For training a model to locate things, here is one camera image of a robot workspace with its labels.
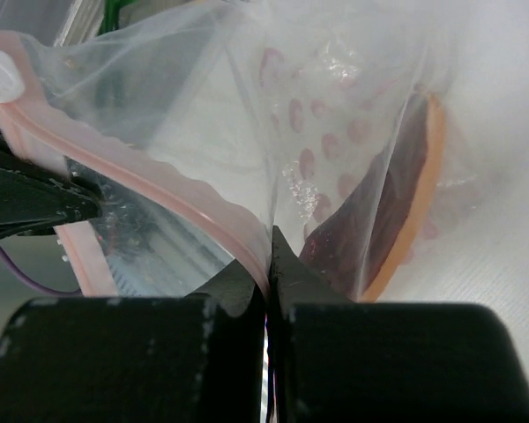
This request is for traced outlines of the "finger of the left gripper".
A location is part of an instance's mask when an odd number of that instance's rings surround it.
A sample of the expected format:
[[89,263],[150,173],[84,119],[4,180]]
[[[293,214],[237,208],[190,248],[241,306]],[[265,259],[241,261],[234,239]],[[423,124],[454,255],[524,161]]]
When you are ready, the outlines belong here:
[[102,215],[100,192],[16,157],[0,130],[0,240],[41,236]]

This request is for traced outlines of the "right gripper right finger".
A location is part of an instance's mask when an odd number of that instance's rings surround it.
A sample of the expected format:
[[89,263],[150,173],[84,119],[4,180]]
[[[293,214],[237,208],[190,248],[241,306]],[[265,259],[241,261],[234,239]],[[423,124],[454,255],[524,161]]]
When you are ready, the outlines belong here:
[[480,304],[354,303],[272,233],[270,389],[280,422],[529,422],[510,333]]

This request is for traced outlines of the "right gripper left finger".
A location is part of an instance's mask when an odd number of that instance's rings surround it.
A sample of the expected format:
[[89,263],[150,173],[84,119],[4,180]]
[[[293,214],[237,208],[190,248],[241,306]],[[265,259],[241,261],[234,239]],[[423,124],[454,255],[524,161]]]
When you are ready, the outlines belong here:
[[183,298],[37,298],[0,337],[0,422],[257,422],[265,299],[230,263]]

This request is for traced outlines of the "orange papaya slice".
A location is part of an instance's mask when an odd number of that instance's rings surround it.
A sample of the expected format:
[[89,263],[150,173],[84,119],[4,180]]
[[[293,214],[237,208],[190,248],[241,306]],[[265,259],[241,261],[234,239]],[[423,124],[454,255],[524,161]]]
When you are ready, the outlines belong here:
[[344,203],[307,236],[300,260],[350,300],[377,300],[425,223],[445,139],[438,96],[412,96],[391,157],[373,159]]

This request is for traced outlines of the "green onion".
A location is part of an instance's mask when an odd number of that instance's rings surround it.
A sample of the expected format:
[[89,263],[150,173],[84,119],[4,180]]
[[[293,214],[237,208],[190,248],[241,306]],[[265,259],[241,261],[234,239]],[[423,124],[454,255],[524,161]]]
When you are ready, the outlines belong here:
[[98,35],[110,33],[119,29],[119,17],[122,8],[133,4],[134,0],[105,0],[103,18]]

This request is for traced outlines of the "clear zip top bag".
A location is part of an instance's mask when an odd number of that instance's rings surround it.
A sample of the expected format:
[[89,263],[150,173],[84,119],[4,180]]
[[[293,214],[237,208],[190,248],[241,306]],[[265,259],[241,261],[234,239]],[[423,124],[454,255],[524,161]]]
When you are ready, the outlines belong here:
[[0,30],[0,130],[16,157],[100,192],[100,217],[54,228],[85,295],[182,297],[233,261],[269,293],[273,230],[299,258],[391,157],[409,99],[434,93],[442,170],[403,265],[479,198],[451,104],[471,10],[195,1],[69,46]]

